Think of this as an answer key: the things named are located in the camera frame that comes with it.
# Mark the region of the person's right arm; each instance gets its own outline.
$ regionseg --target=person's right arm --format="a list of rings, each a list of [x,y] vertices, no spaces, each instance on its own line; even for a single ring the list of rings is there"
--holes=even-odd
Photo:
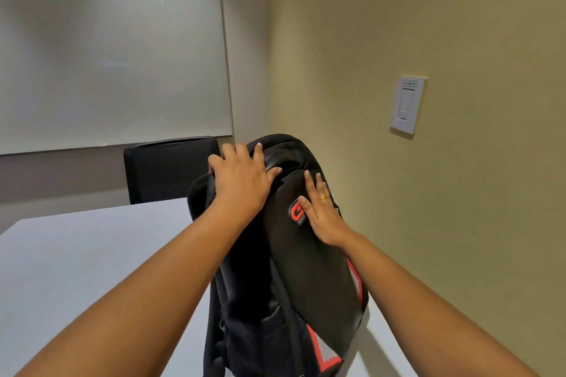
[[[317,237],[348,256],[420,377],[534,377],[520,359],[443,300],[335,211],[317,175],[305,172],[309,202],[299,202]]]

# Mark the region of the person's left hand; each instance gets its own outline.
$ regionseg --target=person's left hand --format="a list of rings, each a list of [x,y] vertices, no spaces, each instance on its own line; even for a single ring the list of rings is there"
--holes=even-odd
[[[216,201],[235,210],[251,221],[265,204],[273,180],[281,173],[274,167],[265,172],[263,147],[258,143],[254,158],[250,158],[246,145],[241,142],[234,148],[222,145],[224,159],[218,155],[208,158],[208,172],[216,178]]]

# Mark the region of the tabletop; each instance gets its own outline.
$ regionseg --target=tabletop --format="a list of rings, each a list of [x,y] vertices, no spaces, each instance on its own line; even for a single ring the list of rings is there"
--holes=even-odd
[[[2,234],[0,377],[12,377],[190,223],[177,199],[24,219]],[[202,375],[208,300],[206,292],[163,377]],[[416,377],[371,298],[339,376]]]

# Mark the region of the chair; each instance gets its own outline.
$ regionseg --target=chair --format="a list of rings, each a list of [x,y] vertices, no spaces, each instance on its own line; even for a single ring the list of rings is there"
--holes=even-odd
[[[187,197],[188,187],[208,173],[208,157],[220,155],[214,137],[146,143],[124,149],[130,204]]]

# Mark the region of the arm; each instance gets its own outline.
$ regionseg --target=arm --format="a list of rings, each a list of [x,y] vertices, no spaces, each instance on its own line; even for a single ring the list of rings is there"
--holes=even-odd
[[[421,377],[534,377],[503,345],[407,270],[350,230],[334,210],[330,192],[305,172],[309,202],[300,198],[317,237],[340,247],[356,267],[393,334]]]
[[[205,213],[95,302],[17,377],[155,377],[165,368],[202,294],[241,231],[263,207],[280,169],[265,173],[238,143],[209,159],[216,200]]]

